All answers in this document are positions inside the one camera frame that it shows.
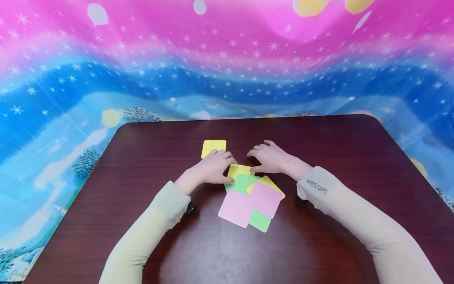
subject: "green card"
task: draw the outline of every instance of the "green card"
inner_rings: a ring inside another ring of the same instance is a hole
[[[256,181],[261,179],[260,176],[248,175],[248,174],[238,174],[235,178],[235,182],[233,184],[226,184],[226,191],[234,190],[244,195],[249,195],[246,189],[254,184]]]
[[[251,218],[249,219],[249,224],[266,233],[268,231],[268,227],[270,226],[271,219],[258,213],[257,211],[253,210],[251,214]]]

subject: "left hand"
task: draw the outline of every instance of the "left hand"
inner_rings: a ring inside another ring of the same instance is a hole
[[[224,176],[224,171],[231,164],[237,164],[237,161],[230,152],[214,149],[196,165],[187,169],[175,181],[175,185],[184,194],[190,195],[202,183],[231,184],[235,180]]]

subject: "dark red table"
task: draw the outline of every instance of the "dark red table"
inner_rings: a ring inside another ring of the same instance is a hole
[[[402,224],[445,283],[454,283],[454,218],[375,119],[365,115],[126,124],[38,259],[25,284],[94,284],[117,241],[168,180],[200,160],[203,141],[225,139],[240,164],[264,139],[335,174]],[[203,185],[198,209],[169,231],[144,283],[377,283],[372,259],[346,229],[285,192],[267,233],[217,216],[225,190]]]

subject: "wrist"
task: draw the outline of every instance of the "wrist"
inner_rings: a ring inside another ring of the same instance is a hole
[[[191,195],[191,193],[202,184],[202,181],[194,174],[191,169],[187,169],[184,173],[174,182],[175,186],[181,190],[184,195]]]
[[[310,165],[295,157],[295,159],[286,165],[284,173],[295,181],[300,181],[312,169]]]

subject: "sleeve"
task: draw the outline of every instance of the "sleeve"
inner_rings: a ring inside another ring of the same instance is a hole
[[[307,173],[297,184],[297,194],[366,246],[381,284],[442,284],[420,246],[401,225],[324,168]]]
[[[164,234],[180,222],[190,201],[169,181],[116,244],[99,284],[141,284],[148,257]]]

